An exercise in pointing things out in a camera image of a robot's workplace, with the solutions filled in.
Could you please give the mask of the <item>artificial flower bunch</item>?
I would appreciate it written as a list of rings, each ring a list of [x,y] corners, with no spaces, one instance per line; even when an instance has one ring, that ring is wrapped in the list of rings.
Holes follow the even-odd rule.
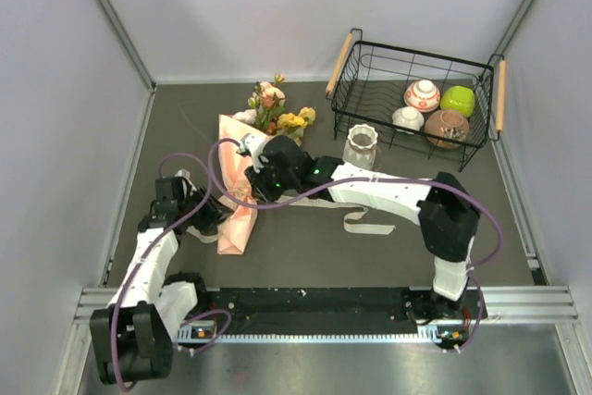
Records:
[[[286,94],[280,88],[284,81],[281,73],[276,73],[272,81],[257,81],[248,108],[232,117],[268,136],[286,136],[301,145],[305,130],[316,121],[316,110],[306,106],[298,113],[289,112]]]

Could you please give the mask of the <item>cream ribbon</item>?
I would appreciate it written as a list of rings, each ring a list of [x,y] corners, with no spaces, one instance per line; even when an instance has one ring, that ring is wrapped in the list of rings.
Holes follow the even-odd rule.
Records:
[[[369,207],[363,204],[333,203],[321,199],[302,198],[289,204],[290,196],[282,195],[277,204],[284,206],[299,206],[323,209],[350,209],[350,212],[343,217],[343,229],[351,234],[381,235],[388,236],[396,226],[392,224],[369,224],[364,223],[363,218],[368,213]]]

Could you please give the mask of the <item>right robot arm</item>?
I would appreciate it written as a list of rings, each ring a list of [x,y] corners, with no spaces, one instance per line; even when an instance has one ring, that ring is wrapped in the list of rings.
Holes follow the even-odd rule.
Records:
[[[470,259],[480,212],[458,180],[448,173],[435,179],[394,177],[358,167],[341,158],[312,157],[286,136],[247,134],[238,154],[252,160],[245,170],[255,199],[278,202],[287,191],[336,204],[388,213],[415,224],[434,257],[435,275],[429,318],[451,317],[463,309]]]

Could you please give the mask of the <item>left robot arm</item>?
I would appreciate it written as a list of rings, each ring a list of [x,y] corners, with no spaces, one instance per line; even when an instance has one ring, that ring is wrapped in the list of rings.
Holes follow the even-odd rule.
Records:
[[[170,374],[182,322],[204,315],[210,297],[199,274],[168,276],[169,263],[185,233],[210,235],[231,213],[205,187],[194,185],[184,169],[156,180],[124,280],[107,306],[90,317],[94,359],[104,384],[130,389]]]

